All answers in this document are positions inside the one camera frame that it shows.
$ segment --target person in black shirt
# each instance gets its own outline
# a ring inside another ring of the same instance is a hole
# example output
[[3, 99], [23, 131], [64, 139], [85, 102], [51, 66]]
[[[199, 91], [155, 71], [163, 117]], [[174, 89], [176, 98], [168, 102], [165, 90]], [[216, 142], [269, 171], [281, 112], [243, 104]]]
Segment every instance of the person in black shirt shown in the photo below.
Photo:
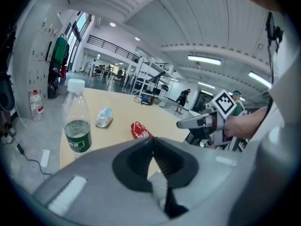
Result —
[[178, 113], [180, 113], [180, 114], [183, 114], [183, 113], [182, 113], [182, 109], [183, 109], [185, 103], [186, 103], [186, 102], [188, 103], [187, 98], [188, 98], [188, 94], [189, 94], [189, 93], [190, 93], [190, 89], [184, 90], [184, 91], [181, 92], [179, 98], [177, 99], [177, 102], [179, 102], [179, 105], [178, 105], [176, 111], [177, 111]]

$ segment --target ceiling light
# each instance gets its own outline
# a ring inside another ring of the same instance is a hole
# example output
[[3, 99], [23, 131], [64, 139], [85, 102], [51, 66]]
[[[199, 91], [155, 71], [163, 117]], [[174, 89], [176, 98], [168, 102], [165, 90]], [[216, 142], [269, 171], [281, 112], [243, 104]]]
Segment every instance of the ceiling light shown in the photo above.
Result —
[[212, 86], [212, 85], [207, 85], [207, 84], [204, 84], [204, 83], [202, 83], [202, 82], [199, 82], [198, 84], [199, 84], [199, 85], [207, 86], [207, 87], [212, 88], [212, 89], [215, 89], [214, 86]]
[[253, 78], [254, 80], [257, 80], [258, 82], [260, 82], [261, 84], [265, 85], [266, 87], [268, 87], [269, 89], [272, 88], [272, 84], [270, 82], [268, 82], [266, 79], [262, 78], [261, 76], [250, 72], [249, 76], [251, 78]]
[[209, 92], [207, 92], [207, 91], [204, 91], [204, 90], [201, 90], [203, 93], [205, 93], [205, 94], [208, 94], [208, 95], [210, 95], [210, 96], [213, 96], [213, 94], [211, 94], [211, 93], [209, 93]]
[[192, 61], [210, 63], [213, 65], [221, 65], [222, 64], [221, 60], [219, 60], [219, 59], [207, 58], [207, 57], [201, 57], [201, 56], [188, 55], [188, 59], [192, 60]]

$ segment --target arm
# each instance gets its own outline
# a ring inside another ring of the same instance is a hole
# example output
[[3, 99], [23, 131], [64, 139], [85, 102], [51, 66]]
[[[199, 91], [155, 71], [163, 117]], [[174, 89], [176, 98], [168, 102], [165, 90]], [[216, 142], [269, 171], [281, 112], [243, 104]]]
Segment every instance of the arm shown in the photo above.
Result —
[[249, 115], [229, 116], [224, 127], [226, 136], [252, 138], [266, 112], [267, 107], [263, 107]]

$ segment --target water bottle on floor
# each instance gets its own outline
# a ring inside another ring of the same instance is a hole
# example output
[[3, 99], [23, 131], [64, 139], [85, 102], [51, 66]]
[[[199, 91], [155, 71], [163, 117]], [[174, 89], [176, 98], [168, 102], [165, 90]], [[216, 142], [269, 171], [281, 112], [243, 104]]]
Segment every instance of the water bottle on floor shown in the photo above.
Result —
[[85, 81], [68, 80], [68, 95], [63, 105], [64, 131], [75, 158], [91, 150], [90, 114], [83, 95]]
[[30, 110], [34, 121], [42, 121], [44, 119], [44, 106], [42, 97], [38, 94], [37, 90], [33, 91], [33, 95], [29, 98]]

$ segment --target green jacket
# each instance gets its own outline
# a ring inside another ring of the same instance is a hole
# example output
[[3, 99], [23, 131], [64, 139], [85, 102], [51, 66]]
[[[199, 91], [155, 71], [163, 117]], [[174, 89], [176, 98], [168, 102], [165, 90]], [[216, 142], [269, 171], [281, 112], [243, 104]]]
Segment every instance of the green jacket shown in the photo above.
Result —
[[240, 113], [242, 113], [245, 110], [245, 107], [240, 100], [235, 101], [235, 103], [236, 103], [236, 108], [231, 113], [231, 115], [238, 116]]

